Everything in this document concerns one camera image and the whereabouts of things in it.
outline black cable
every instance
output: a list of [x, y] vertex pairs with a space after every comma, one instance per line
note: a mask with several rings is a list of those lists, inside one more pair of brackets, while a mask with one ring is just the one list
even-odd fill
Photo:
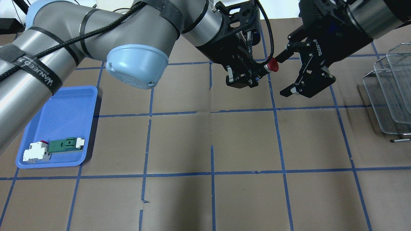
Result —
[[12, 0], [13, 6], [14, 6], [14, 10], [16, 11], [17, 17], [20, 20], [20, 23], [23, 25], [23, 23], [21, 22], [20, 16], [17, 13], [17, 9], [16, 9], [16, 5], [14, 4], [13, 0]]
[[250, 58], [253, 60], [253, 62], [254, 62], [255, 64], [259, 64], [259, 65], [263, 65], [263, 66], [264, 66], [264, 65], [266, 65], [266, 64], [268, 64], [268, 63], [270, 62], [270, 60], [272, 59], [272, 56], [274, 55], [274, 38], [273, 38], [273, 35], [272, 35], [270, 20], [268, 19], [268, 16], [267, 16], [267, 14], [266, 14], [266, 11], [264, 10], [264, 8], [263, 8], [263, 6], [261, 5], [261, 3], [260, 3], [259, 0], [255, 0], [255, 3], [257, 4], [258, 8], [260, 8], [260, 10], [261, 10], [261, 12], [262, 12], [262, 14], [263, 14], [264, 20], [266, 21], [267, 29], [268, 29], [268, 36], [270, 37], [270, 47], [271, 47], [271, 50], [270, 50], [270, 54], [269, 54], [268, 57], [267, 57], [267, 60], [265, 60], [265, 61], [262, 62], [262, 63], [257, 63], [257, 62], [254, 60], [253, 52], [252, 52], [252, 42], [250, 42], [250, 43], [249, 43], [249, 47], [248, 47], [248, 55], [250, 56]]
[[113, 12], [116, 12], [116, 11], [121, 10], [121, 9], [127, 9], [127, 10], [130, 10], [130, 8], [118, 8], [118, 9], [113, 10]]
[[[107, 26], [102, 27], [102, 28], [97, 29], [97, 30], [94, 30], [94, 31], [92, 31], [92, 32], [83, 34], [82, 36], [78, 36], [78, 37], [75, 37], [75, 38], [73, 38], [73, 39], [69, 39], [69, 40], [63, 42], [62, 44], [59, 44], [59, 45], [57, 45], [57, 46], [53, 46], [53, 47], [51, 47], [51, 48], [49, 48], [49, 49], [47, 49], [47, 50], [45, 50], [45, 51], [42, 51], [42, 52], [36, 54], [35, 57], [40, 59], [40, 58], [42, 58], [42, 57], [44, 57], [44, 56], [46, 56], [46, 55], [48, 55], [48, 54], [53, 53], [54, 51], [58, 51], [58, 50], [61, 49], [61, 48], [68, 47], [68, 46], [70, 46], [71, 44], [74, 44], [74, 43], [76, 43], [76, 42], [79, 42], [79, 41], [81, 41], [81, 40], [83, 40], [83, 39], [87, 39], [87, 38], [90, 38], [90, 37], [92, 37], [92, 36], [95, 36], [95, 35], [99, 35], [99, 34], [108, 32], [108, 31], [116, 28], [117, 26], [119, 26], [124, 20], [126, 20], [126, 19], [127, 19], [128, 17], [130, 17], [132, 14], [136, 13], [137, 11], [139, 11], [139, 10], [140, 10], [141, 8], [143, 8], [145, 5], [146, 5], [145, 2], [138, 2], [138, 3], [136, 3], [134, 6], [131, 7], [130, 11], [128, 11], [127, 13], [123, 14], [120, 18], [116, 19], [114, 22], [108, 24]], [[3, 81], [3, 80], [5, 80], [7, 77], [11, 76], [12, 74], [16, 73], [19, 69], [20, 69], [20, 67], [14, 66], [14, 67], [12, 67], [11, 69], [9, 69], [9, 70], [7, 70], [6, 72], [4, 72], [3, 74], [1, 74], [1, 75], [0, 75], [0, 82]]]

